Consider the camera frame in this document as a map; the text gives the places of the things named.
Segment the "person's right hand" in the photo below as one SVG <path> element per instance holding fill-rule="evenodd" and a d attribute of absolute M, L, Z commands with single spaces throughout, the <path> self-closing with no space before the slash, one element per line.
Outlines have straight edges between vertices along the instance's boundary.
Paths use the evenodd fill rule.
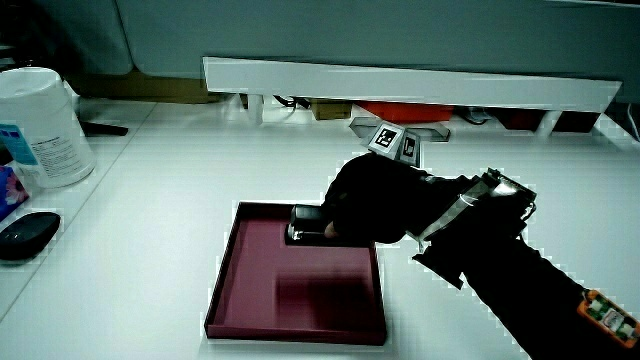
<path fill-rule="evenodd" d="M 331 240 L 395 243 L 439 220 L 471 185 L 464 176 L 443 178 L 396 159 L 417 153 L 417 138 L 383 123 L 367 138 L 368 152 L 343 165 L 330 184 L 322 209 Z"/>

